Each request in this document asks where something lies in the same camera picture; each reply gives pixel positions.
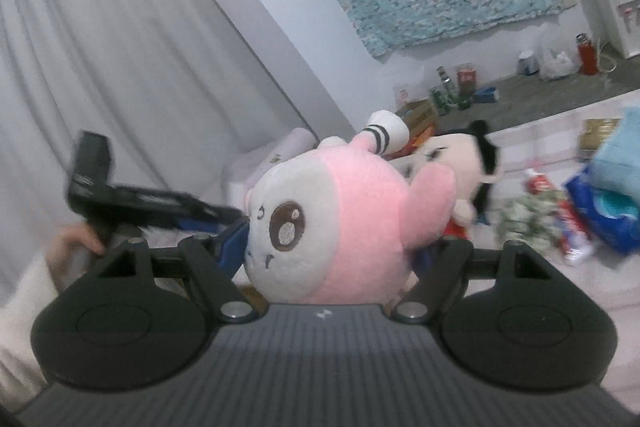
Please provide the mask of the white fuzzy sleeve forearm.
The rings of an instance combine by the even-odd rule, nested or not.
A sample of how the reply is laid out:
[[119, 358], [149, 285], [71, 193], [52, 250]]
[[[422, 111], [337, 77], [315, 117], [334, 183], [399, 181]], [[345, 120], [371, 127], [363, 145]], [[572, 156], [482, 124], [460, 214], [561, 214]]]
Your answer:
[[39, 313], [58, 295], [51, 256], [35, 257], [15, 293], [1, 307], [1, 405], [15, 412], [46, 387], [30, 333]]

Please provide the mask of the person's left hand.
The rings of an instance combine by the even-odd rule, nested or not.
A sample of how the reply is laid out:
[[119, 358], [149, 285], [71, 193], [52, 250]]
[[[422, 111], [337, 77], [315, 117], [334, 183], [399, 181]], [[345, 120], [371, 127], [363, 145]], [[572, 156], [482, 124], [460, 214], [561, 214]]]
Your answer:
[[105, 245], [87, 222], [78, 222], [58, 231], [44, 259], [54, 286], [62, 291], [70, 279], [75, 259], [81, 254], [102, 256]]

